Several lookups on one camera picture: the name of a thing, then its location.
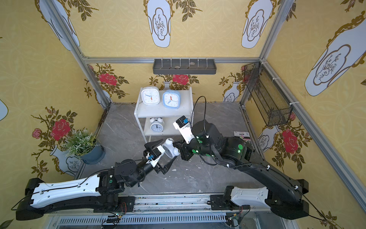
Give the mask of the blue square alarm clock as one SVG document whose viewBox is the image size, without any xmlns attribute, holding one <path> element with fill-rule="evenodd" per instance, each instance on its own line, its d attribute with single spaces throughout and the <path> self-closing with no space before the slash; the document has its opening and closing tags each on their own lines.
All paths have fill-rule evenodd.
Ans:
<svg viewBox="0 0 366 229">
<path fill-rule="evenodd" d="M 181 103 L 181 94 L 179 91 L 166 90 L 163 93 L 163 105 L 166 108 L 178 109 Z"/>
</svg>

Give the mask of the white square alarm clock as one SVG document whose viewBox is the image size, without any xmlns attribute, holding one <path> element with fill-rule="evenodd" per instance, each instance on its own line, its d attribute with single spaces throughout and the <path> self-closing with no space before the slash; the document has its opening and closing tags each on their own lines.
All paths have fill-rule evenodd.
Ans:
<svg viewBox="0 0 366 229">
<path fill-rule="evenodd" d="M 144 87 L 141 91 L 141 98 L 147 106 L 157 105 L 160 103 L 159 89 L 156 86 Z"/>
</svg>

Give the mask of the left circuit board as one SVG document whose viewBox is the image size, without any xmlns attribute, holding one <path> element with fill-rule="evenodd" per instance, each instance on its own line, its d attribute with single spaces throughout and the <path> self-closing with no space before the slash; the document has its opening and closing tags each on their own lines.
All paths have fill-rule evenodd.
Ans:
<svg viewBox="0 0 366 229">
<path fill-rule="evenodd" d="M 107 224 L 112 224 L 112 225 L 117 225 L 118 223 L 121 222 L 121 219 L 124 215 L 122 214 L 112 214 L 107 216 L 107 218 L 102 222 L 102 225 L 107 225 Z"/>
</svg>

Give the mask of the white two-tier shelf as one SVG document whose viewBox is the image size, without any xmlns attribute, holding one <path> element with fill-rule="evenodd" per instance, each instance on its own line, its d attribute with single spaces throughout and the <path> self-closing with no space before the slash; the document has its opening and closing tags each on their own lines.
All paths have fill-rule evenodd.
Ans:
<svg viewBox="0 0 366 229">
<path fill-rule="evenodd" d="M 191 115 L 191 112 L 193 110 L 192 88 L 189 87 L 188 90 L 179 90 L 179 93 L 181 95 L 181 103 L 178 109 L 167 108 L 164 106 L 164 91 L 159 91 L 160 103 L 156 105 L 144 104 L 142 95 L 143 90 L 143 88 L 140 89 L 136 107 L 134 110 L 134 116 L 143 135 L 144 141 L 147 143 L 151 140 L 152 136 L 157 135 L 180 135 L 179 131 L 174 128 L 173 123 L 183 115 L 186 117 L 189 117 Z M 158 117 L 163 119 L 164 127 L 161 132 L 156 133 L 150 128 L 150 119 Z"/>
</svg>

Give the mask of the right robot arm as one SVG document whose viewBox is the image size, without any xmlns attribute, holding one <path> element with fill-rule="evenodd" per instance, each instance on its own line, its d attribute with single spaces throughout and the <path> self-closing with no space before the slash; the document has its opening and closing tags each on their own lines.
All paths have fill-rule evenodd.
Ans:
<svg viewBox="0 0 366 229">
<path fill-rule="evenodd" d="M 224 137 L 214 124 L 206 120 L 193 126 L 185 116 L 177 119 L 173 126 L 183 140 L 175 141 L 183 160 L 192 156 L 210 156 L 217 165 L 237 169 L 259 181 L 263 188 L 240 189 L 228 187 L 230 202 L 240 205 L 259 203 L 274 214 L 285 219 L 309 216 L 309 203 L 302 199 L 309 190 L 304 179 L 292 179 L 266 160 L 256 157 L 251 145 L 237 136 Z"/>
</svg>

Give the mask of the circuit board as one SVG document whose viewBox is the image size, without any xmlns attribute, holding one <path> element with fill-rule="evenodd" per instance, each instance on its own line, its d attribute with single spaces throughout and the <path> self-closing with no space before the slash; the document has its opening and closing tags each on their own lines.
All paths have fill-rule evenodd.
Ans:
<svg viewBox="0 0 366 229">
<path fill-rule="evenodd" d="M 121 219 L 124 215 L 122 214 L 112 214 L 107 216 L 107 218 L 102 222 L 102 225 L 107 225 L 107 224 L 112 224 L 112 225 L 117 225 L 118 223 L 121 222 Z"/>
<path fill-rule="evenodd" d="M 242 219 L 239 213 L 227 213 L 225 216 L 226 225 L 235 229 L 240 227 Z"/>
</svg>

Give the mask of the right circuit board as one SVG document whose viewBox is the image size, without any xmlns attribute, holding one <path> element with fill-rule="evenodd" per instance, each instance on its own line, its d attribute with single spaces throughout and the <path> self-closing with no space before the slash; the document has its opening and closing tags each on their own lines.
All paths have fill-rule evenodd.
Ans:
<svg viewBox="0 0 366 229">
<path fill-rule="evenodd" d="M 235 229 L 240 227 L 242 219 L 239 213 L 227 213 L 225 216 L 226 225 Z"/>
</svg>

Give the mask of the potted green plant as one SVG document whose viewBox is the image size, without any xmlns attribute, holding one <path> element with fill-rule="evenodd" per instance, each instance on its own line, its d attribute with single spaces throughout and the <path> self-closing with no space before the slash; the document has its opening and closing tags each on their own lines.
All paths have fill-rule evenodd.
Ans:
<svg viewBox="0 0 366 229">
<path fill-rule="evenodd" d="M 87 129 L 73 130 L 71 135 L 66 137 L 61 149 L 87 165 L 95 165 L 105 157 L 104 147 Z"/>
</svg>

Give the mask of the white twin-bell clock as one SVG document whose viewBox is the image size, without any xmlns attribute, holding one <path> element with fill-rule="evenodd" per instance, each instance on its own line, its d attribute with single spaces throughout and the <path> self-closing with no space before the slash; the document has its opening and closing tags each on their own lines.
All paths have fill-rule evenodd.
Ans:
<svg viewBox="0 0 366 229">
<path fill-rule="evenodd" d="M 161 133 L 164 130 L 164 120 L 162 117 L 150 118 L 150 130 L 154 133 Z"/>
<path fill-rule="evenodd" d="M 172 138 L 167 138 L 162 144 L 165 154 L 171 159 L 180 155 L 179 149 L 173 146 L 173 142 L 174 140 Z"/>
</svg>

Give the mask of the grey wall tray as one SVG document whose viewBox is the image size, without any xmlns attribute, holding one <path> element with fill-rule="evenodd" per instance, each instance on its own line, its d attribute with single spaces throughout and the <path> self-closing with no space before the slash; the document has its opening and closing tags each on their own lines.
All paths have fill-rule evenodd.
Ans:
<svg viewBox="0 0 366 229">
<path fill-rule="evenodd" d="M 160 58 L 154 59 L 153 73 L 158 74 L 216 74 L 214 59 L 209 58 Z"/>
</svg>

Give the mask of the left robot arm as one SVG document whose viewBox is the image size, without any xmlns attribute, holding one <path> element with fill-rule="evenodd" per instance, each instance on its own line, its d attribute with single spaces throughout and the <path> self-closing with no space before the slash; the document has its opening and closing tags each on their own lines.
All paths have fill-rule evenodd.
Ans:
<svg viewBox="0 0 366 229">
<path fill-rule="evenodd" d="M 116 162 L 86 178 L 59 183 L 46 183 L 40 178 L 29 180 L 25 197 L 13 207 L 18 221 L 33 220 L 59 210 L 93 209 L 96 212 L 122 210 L 119 194 L 140 185 L 152 171 L 166 173 L 172 162 L 159 164 L 164 155 L 173 159 L 180 154 L 171 138 L 145 144 L 144 157 Z"/>
</svg>

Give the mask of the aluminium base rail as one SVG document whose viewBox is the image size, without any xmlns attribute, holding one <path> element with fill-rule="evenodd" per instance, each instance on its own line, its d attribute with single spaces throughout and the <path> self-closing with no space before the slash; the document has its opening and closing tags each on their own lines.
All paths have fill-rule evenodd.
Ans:
<svg viewBox="0 0 366 229">
<path fill-rule="evenodd" d="M 239 229 L 297 229 L 295 221 L 273 214 L 256 203 L 240 207 L 230 203 L 222 193 L 123 195 L 127 210 L 116 226 L 102 225 L 112 213 L 91 210 L 71 210 L 51 215 L 49 229 L 152 229 L 152 228 L 218 228 L 235 229 L 226 225 L 227 213 L 239 213 L 243 218 Z"/>
</svg>

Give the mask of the flower seed packet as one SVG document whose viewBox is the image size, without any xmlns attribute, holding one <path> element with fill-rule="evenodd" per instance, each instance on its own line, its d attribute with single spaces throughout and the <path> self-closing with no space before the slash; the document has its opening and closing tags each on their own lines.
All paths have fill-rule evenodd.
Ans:
<svg viewBox="0 0 366 229">
<path fill-rule="evenodd" d="M 250 141 L 251 137 L 249 132 L 234 131 L 234 136 L 237 136 L 245 141 Z"/>
</svg>

